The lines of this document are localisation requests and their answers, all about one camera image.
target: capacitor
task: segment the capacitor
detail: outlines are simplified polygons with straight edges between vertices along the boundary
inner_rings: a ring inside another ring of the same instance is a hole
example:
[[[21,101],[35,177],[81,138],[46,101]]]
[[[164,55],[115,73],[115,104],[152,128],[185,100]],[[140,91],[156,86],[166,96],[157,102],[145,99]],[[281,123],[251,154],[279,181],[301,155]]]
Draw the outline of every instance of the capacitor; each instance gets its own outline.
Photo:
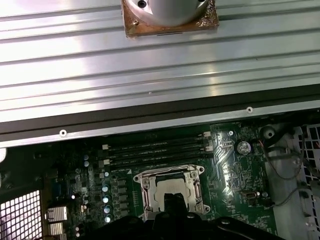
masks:
[[[103,185],[102,187],[102,192],[106,193],[109,190],[109,186],[108,185]]]
[[[78,226],[75,227],[75,230],[79,232],[81,229],[83,229],[85,225],[83,223],[80,223]]]
[[[88,203],[88,204],[86,204],[86,205],[83,205],[83,209],[84,209],[84,210],[87,210],[88,208],[90,208],[90,206],[91,206],[90,203]]]
[[[83,229],[81,229],[81,230],[79,230],[76,234],[75,234],[75,236],[77,237],[77,238],[79,238],[81,235],[83,235],[85,233],[85,231],[83,230]]]
[[[71,195],[71,199],[77,199],[80,197],[80,194],[79,193],[74,193]]]
[[[104,196],[102,198],[102,202],[104,202],[105,204],[107,204],[109,202],[109,197],[108,196]]]
[[[105,206],[103,211],[106,213],[106,214],[109,214],[111,212],[111,206]]]
[[[111,222],[112,216],[110,214],[108,214],[105,218],[104,221],[108,224]]]
[[[248,155],[252,152],[252,147],[247,141],[240,141],[236,146],[236,151],[241,155]]]
[[[266,191],[262,192],[262,197],[267,198],[268,196],[269,194]]]

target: electrolytic capacitor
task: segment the electrolytic capacitor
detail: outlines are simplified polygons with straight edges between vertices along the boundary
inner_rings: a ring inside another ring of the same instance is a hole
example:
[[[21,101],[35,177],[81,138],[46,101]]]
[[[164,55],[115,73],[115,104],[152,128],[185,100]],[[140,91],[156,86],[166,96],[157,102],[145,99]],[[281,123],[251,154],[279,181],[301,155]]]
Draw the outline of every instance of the electrolytic capacitor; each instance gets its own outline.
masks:
[[[108,224],[110,223],[112,220],[112,216],[110,214],[108,214],[105,218],[104,218],[104,221]]]
[[[86,205],[83,205],[83,209],[84,210],[87,210],[88,208],[90,208],[90,203],[86,204]]]
[[[105,206],[103,211],[106,213],[106,214],[109,214],[111,212],[111,206]]]
[[[74,193],[71,195],[71,199],[77,199],[80,197],[80,194],[79,193]]]
[[[102,192],[106,193],[109,190],[109,186],[108,185],[103,185],[102,187]]]
[[[75,230],[79,232],[81,229],[83,229],[85,225],[83,223],[80,223],[78,226],[75,227]]]
[[[81,230],[79,230],[79,231],[75,234],[75,236],[76,236],[77,238],[79,238],[79,237],[82,236],[84,233],[85,233],[85,231],[84,231],[83,229],[81,229]]]
[[[108,197],[108,196],[104,196],[104,197],[102,198],[102,202],[105,203],[105,204],[107,204],[107,203],[109,202],[109,197]]]

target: perforated metal panel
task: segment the perforated metal panel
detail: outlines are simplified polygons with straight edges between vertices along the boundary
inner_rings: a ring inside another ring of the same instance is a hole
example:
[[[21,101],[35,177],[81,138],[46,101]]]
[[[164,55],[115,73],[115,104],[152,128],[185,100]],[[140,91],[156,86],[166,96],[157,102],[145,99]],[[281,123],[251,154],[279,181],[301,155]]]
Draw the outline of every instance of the perforated metal panel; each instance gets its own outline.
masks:
[[[305,140],[305,151],[304,157],[311,163],[314,168],[320,170],[320,124],[309,125],[307,127],[308,138]],[[302,136],[298,136],[299,148],[302,148]],[[310,187],[311,181],[319,181],[319,178],[313,176],[310,171],[303,166],[303,171],[301,171],[300,177],[302,181],[307,183],[307,186]],[[305,200],[306,208],[312,209],[308,211],[310,218],[314,217],[314,224],[312,222],[306,222],[306,225],[309,228],[314,228],[318,233],[318,239],[320,240],[320,198],[314,195],[310,196],[310,199]]]
[[[34,240],[42,237],[40,191],[0,205],[1,240]]]

